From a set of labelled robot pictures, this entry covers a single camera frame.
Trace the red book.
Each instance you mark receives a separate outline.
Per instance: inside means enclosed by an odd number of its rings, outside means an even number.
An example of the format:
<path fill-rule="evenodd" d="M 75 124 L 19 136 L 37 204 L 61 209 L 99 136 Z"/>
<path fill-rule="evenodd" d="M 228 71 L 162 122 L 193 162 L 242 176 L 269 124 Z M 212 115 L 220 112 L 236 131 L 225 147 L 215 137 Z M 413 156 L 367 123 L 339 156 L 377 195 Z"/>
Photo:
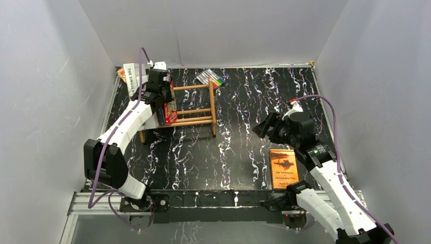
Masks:
<path fill-rule="evenodd" d="M 170 82 L 170 92 L 171 92 L 172 101 L 164 104 L 164 121 L 166 126 L 171 125 L 172 123 L 176 122 L 178 119 L 176 97 L 174 92 L 173 81 L 171 78 L 169 78 L 169 82 Z"/>

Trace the orange Huckleberry Finn book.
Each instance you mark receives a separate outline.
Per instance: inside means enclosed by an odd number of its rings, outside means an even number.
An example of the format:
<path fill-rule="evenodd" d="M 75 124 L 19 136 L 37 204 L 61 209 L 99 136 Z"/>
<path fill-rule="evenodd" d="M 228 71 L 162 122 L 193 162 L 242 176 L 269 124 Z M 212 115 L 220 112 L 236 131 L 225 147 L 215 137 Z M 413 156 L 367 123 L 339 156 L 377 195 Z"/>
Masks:
<path fill-rule="evenodd" d="M 300 181 L 294 150 L 271 149 L 269 159 L 273 189 L 285 189 L 288 185 Z"/>

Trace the wooden book rack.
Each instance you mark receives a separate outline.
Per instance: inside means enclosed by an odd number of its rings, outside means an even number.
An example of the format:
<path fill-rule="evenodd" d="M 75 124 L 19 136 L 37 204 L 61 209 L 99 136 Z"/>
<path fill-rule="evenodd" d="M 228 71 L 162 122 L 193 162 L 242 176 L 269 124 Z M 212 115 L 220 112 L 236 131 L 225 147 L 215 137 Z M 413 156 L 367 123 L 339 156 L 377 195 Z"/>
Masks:
<path fill-rule="evenodd" d="M 191 89 L 207 89 L 209 92 L 209 107 L 202 108 L 202 109 L 174 111 L 174 115 L 176 115 L 176 120 L 161 126 L 159 125 L 155 128 L 160 129 L 160 128 L 170 128 L 170 127 L 183 127 L 183 126 L 211 124 L 212 134 L 216 136 L 217 117 L 216 117 L 216 110 L 215 110 L 216 107 L 215 107 L 215 100 L 214 100 L 213 85 L 214 85 L 214 82 L 210 78 L 207 84 L 178 86 L 178 87 L 172 86 L 172 90 L 176 92 L 183 91 L 183 90 L 191 90 Z"/>

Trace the floral patterned book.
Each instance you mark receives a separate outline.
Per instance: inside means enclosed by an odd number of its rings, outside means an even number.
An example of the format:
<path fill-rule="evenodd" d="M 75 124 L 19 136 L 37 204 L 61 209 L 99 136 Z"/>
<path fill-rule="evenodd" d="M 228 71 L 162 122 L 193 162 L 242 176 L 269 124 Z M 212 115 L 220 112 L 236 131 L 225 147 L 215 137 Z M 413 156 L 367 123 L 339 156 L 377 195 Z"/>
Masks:
<path fill-rule="evenodd" d="M 157 119 L 158 119 L 159 126 L 160 127 L 165 126 L 166 123 L 165 123 L 164 109 L 162 107 L 158 108 L 156 110 L 156 114 L 157 114 Z"/>

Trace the white palm leaf book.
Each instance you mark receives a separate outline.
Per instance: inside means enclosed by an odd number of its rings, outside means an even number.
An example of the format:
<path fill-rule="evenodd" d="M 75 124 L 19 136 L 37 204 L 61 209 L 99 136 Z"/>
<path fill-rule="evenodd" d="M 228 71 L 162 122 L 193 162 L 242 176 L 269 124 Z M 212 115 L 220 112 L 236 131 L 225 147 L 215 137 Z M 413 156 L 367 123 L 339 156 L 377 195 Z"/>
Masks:
<path fill-rule="evenodd" d="M 141 77 L 139 77 L 139 64 L 138 63 L 128 63 L 123 64 L 123 68 L 126 74 L 126 84 L 128 88 L 129 98 L 132 100 L 133 95 L 140 87 L 140 81 L 142 83 L 147 82 L 147 73 L 144 68 L 142 68 Z"/>

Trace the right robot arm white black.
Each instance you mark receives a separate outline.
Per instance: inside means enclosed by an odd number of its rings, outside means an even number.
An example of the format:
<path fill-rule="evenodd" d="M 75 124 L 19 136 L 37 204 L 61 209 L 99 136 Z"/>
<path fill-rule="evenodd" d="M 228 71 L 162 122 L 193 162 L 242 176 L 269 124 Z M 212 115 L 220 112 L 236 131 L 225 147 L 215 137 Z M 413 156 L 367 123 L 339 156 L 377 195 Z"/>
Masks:
<path fill-rule="evenodd" d="M 253 127 L 260 138 L 287 144 L 296 159 L 321 185 L 331 204 L 322 200 L 313 187 L 302 180 L 286 187 L 286 203 L 292 210 L 309 212 L 331 235 L 335 243 L 390 243 L 393 229 L 379 224 L 355 195 L 339 171 L 335 153 L 320 141 L 314 131 L 314 120 L 305 112 L 282 116 L 276 112 Z"/>

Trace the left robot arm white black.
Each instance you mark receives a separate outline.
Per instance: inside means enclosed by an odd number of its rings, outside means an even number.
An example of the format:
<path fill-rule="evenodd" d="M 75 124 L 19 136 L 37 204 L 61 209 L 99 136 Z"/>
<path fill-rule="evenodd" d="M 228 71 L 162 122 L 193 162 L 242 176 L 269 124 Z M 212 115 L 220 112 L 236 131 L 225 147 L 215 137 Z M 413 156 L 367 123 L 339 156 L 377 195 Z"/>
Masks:
<path fill-rule="evenodd" d="M 130 175 L 124 152 L 143 124 L 171 101 L 167 69 L 149 70 L 147 82 L 135 92 L 118 120 L 96 140 L 88 139 L 83 147 L 85 177 L 132 198 L 138 211 L 147 211 L 152 198 L 144 193 L 145 184 Z"/>

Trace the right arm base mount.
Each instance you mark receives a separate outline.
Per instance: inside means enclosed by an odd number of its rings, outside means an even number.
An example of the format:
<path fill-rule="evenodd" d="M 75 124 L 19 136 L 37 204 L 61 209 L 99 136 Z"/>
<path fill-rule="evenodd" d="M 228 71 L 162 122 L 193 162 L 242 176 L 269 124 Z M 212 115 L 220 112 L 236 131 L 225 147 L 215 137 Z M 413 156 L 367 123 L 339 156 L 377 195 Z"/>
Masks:
<path fill-rule="evenodd" d="M 296 232 L 307 230 L 316 223 L 316 220 L 307 223 L 307 211 L 297 205 L 296 198 L 289 192 L 270 193 L 266 200 L 261 200 L 257 204 L 268 211 L 280 211 L 282 221 L 289 230 Z"/>

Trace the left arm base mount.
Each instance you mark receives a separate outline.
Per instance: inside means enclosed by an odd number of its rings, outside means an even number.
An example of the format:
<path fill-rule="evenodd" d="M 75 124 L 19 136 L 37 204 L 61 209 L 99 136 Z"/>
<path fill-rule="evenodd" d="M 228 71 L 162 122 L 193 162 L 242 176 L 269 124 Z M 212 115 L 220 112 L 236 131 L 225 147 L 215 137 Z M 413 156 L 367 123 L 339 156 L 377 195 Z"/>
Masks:
<path fill-rule="evenodd" d="M 150 227 L 158 213 L 169 210 L 167 194 L 144 194 L 141 199 L 122 197 L 119 211 L 130 225 L 141 231 Z"/>

